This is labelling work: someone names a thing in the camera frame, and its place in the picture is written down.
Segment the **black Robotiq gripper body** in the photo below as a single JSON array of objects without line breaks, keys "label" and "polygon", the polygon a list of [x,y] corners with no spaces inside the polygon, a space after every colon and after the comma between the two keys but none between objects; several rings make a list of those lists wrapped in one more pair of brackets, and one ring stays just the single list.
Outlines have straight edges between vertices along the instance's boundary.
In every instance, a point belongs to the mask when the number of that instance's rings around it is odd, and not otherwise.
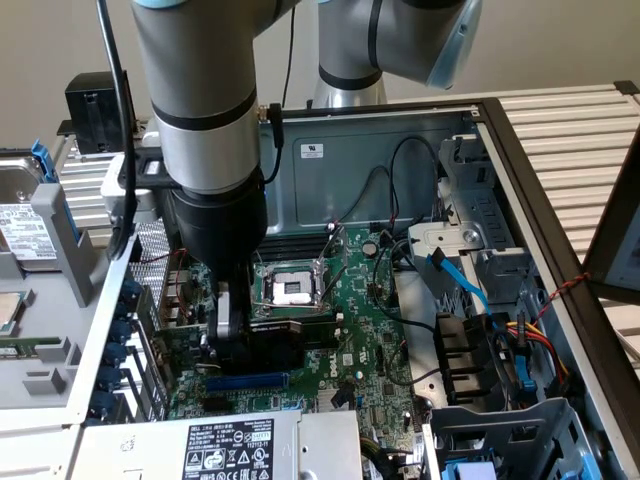
[{"label": "black Robotiq gripper body", "polygon": [[264,176],[255,168],[239,186],[220,194],[174,190],[172,199],[183,245],[225,282],[240,301],[250,299],[251,256],[267,230]]}]

